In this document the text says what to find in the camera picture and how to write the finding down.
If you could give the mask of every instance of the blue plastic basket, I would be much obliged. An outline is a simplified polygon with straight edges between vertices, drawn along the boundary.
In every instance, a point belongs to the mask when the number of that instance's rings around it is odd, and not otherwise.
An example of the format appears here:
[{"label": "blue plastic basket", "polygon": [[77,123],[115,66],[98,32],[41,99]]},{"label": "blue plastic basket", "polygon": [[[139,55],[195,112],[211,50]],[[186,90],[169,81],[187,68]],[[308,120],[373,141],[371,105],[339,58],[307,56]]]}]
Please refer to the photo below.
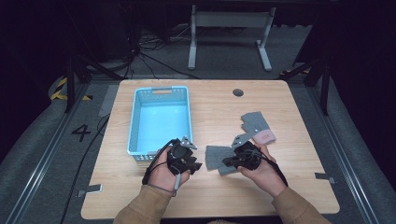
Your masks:
[{"label": "blue plastic basket", "polygon": [[127,151],[136,161],[152,161],[169,140],[183,136],[192,141],[187,87],[148,87],[134,92]]}]

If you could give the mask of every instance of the long sleeve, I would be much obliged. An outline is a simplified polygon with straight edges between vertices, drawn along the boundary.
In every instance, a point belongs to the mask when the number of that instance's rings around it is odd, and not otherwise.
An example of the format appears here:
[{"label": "long sleeve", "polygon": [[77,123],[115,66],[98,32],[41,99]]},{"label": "long sleeve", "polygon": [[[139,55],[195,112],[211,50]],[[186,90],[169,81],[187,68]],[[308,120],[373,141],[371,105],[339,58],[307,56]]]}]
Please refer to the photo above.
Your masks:
[{"label": "long sleeve", "polygon": [[330,223],[296,191],[286,188],[272,202],[284,224]]},{"label": "long sleeve", "polygon": [[159,189],[143,185],[139,195],[119,211],[113,223],[160,223],[170,200]]}]

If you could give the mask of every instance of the wooden tabletop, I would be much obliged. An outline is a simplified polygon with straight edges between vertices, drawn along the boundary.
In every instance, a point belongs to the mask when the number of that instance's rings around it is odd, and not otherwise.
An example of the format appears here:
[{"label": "wooden tabletop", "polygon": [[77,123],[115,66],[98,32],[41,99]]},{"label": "wooden tabletop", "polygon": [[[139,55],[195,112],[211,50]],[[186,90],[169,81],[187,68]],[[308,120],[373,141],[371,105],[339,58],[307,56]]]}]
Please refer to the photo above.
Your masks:
[{"label": "wooden tabletop", "polygon": [[[194,156],[203,166],[180,187],[164,217],[273,216],[272,198],[241,174],[220,176],[205,166],[206,146],[229,146],[245,131],[241,116],[261,111],[276,141],[269,151],[292,189],[320,213],[334,214],[339,204],[324,173],[303,119],[284,81],[265,80],[125,80],[122,81],[106,127],[90,185],[102,192],[87,194],[81,215],[86,219],[114,218],[138,193],[146,167],[128,155],[134,90],[142,87],[187,86],[190,95]],[[242,97],[233,90],[244,92]]]}]

